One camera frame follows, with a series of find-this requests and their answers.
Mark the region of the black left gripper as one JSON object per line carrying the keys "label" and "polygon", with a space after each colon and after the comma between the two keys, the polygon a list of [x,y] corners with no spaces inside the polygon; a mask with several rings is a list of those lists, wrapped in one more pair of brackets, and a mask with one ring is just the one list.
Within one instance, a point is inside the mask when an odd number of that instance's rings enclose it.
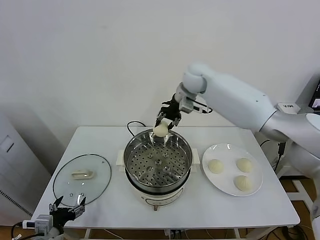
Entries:
{"label": "black left gripper", "polygon": [[53,217],[54,227],[63,227],[68,221],[73,221],[85,212],[86,197],[75,207],[58,207],[64,196],[57,198],[48,206],[49,214]]}

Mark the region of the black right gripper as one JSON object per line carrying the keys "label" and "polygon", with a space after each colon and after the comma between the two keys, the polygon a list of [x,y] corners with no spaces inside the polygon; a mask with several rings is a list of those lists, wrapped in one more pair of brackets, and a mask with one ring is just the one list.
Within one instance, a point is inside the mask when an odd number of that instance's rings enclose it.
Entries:
{"label": "black right gripper", "polygon": [[168,125],[168,130],[171,130],[173,127],[177,127],[180,120],[182,119],[180,110],[179,110],[179,103],[175,99],[175,94],[172,96],[170,101],[166,101],[162,103],[161,112],[158,113],[155,121],[154,127],[156,128],[163,118],[169,119],[171,122]]}

